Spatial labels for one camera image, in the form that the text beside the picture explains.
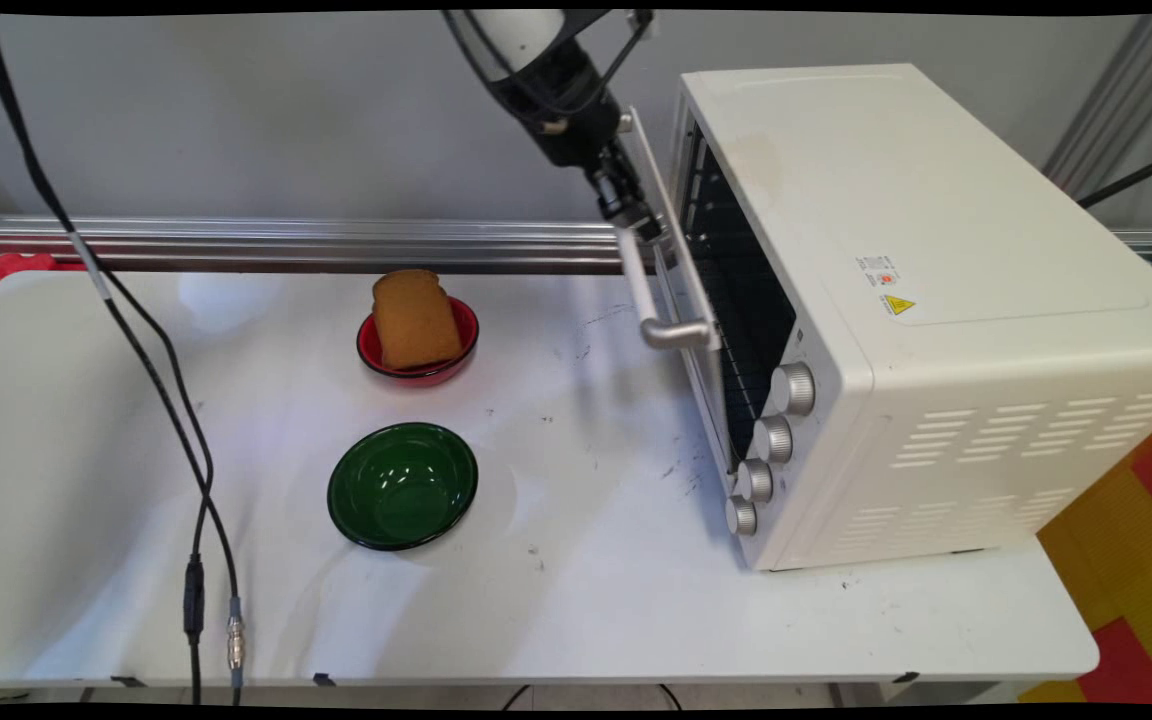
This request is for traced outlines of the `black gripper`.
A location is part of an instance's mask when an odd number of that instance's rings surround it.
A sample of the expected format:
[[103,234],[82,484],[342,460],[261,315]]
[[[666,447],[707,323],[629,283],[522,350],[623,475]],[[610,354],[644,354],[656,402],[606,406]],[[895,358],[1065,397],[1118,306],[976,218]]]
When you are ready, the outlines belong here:
[[655,242],[664,229],[646,200],[639,174],[617,141],[622,111],[593,60],[579,41],[562,40],[517,65],[498,51],[494,70],[511,70],[492,82],[498,99],[530,132],[550,162],[590,172],[596,205],[604,220],[635,233],[637,242]]

